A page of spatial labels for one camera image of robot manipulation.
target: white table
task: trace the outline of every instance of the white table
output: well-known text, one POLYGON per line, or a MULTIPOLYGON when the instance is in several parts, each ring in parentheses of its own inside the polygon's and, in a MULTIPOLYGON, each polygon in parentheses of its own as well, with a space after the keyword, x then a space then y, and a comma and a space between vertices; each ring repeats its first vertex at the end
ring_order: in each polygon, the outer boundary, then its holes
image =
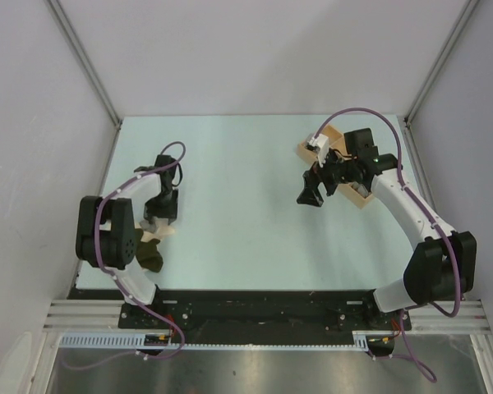
MULTIPOLYGON (((163 289, 352 290, 401 277, 411 254, 402 229, 377 199, 363 210, 343 195, 322 208, 298 205, 307 165, 296 145, 323 115, 127 117, 104 193, 139 166, 154 163, 169 142, 187 146, 182 161, 177 233, 159 250, 163 289)), ((395 116, 388 116, 399 134, 395 116)), ((389 128, 371 115, 331 123, 342 132, 370 127, 380 153, 396 154, 389 128)), ((404 169, 414 183, 403 145, 404 169)), ((179 148, 168 153, 178 155, 179 148)), ((111 279, 83 263, 76 287, 112 289, 111 279)))

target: wall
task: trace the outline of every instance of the wall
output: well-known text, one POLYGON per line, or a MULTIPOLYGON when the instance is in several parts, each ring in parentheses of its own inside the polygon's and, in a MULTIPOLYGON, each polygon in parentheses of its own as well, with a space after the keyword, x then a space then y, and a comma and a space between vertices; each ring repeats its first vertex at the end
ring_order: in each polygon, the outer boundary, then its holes
POLYGON ((404 114, 465 0, 62 0, 123 115, 404 114))
POLYGON ((442 217, 477 238, 473 295, 493 330, 493 0, 478 6, 412 127, 442 217))
POLYGON ((0 1, 0 361, 65 295, 114 136, 44 2, 0 1))

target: wooden box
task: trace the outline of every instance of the wooden box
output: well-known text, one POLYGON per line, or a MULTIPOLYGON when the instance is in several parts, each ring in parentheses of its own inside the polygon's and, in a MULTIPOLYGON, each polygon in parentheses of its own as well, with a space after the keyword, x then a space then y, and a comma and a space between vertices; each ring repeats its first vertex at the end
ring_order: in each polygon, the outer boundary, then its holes
MULTIPOLYGON (((345 139, 343 138, 342 133, 340 133, 331 125, 327 125, 323 129, 321 134, 329 137, 329 146, 331 149, 337 149, 342 154, 347 154, 347 150, 345 149, 345 139)), ((313 162, 316 161, 316 154, 306 148, 306 140, 297 145, 296 153, 305 163, 310 166, 313 162)), ((359 209, 364 208, 374 199, 374 195, 372 195, 372 193, 370 193, 367 197, 363 197, 350 185, 347 184, 339 185, 337 190, 341 192, 341 194, 344 195, 346 198, 348 198, 359 209)))

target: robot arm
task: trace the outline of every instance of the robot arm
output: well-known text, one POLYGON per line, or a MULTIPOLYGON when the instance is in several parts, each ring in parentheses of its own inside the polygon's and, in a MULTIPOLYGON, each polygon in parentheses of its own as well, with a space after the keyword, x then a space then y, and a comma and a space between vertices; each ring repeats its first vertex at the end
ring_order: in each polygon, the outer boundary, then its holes
MULTIPOLYGON (((327 195, 332 195, 338 184, 357 182, 372 192, 393 214, 411 243, 413 255, 403 277, 373 291, 372 308, 377 312, 424 305, 452 296, 454 276, 448 250, 422 209, 400 185, 396 157, 378 154, 370 129, 346 133, 345 143, 350 158, 339 158, 332 149, 323 160, 319 155, 320 161, 303 174, 305 187, 297 202, 320 207, 323 199, 318 190, 319 184, 325 186, 327 195)), ((315 149, 314 145, 310 149, 321 152, 321 148, 315 149)), ((422 197, 416 195, 453 246, 460 272, 461 292, 470 291, 477 252, 475 238, 469 232, 457 233, 422 197)))
MULTIPOLYGON (((139 167, 137 175, 174 161, 159 155, 153 167, 139 167)), ((129 293, 144 305, 154 301, 156 285, 145 275, 136 259, 140 240, 136 239, 136 223, 166 218, 168 224, 177 218, 178 191, 173 188, 177 167, 160 174, 144 176, 109 200, 103 211, 100 248, 106 269, 116 275, 129 293)), ((94 252, 94 218, 102 197, 86 196, 81 200, 76 233, 76 255, 92 267, 98 267, 94 252)))

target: metal floor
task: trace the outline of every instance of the metal floor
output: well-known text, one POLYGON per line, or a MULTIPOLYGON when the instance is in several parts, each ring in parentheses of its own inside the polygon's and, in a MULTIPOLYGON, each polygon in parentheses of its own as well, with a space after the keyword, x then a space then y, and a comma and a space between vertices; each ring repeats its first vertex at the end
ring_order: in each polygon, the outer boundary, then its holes
MULTIPOLYGON (((84 372, 64 369, 90 364, 119 350, 61 349, 48 393, 483 393, 469 336, 410 336, 417 356, 436 373, 431 384, 414 364, 373 362, 346 351, 193 350, 166 361, 129 355, 84 372)), ((399 341, 395 352, 404 353, 399 341)))

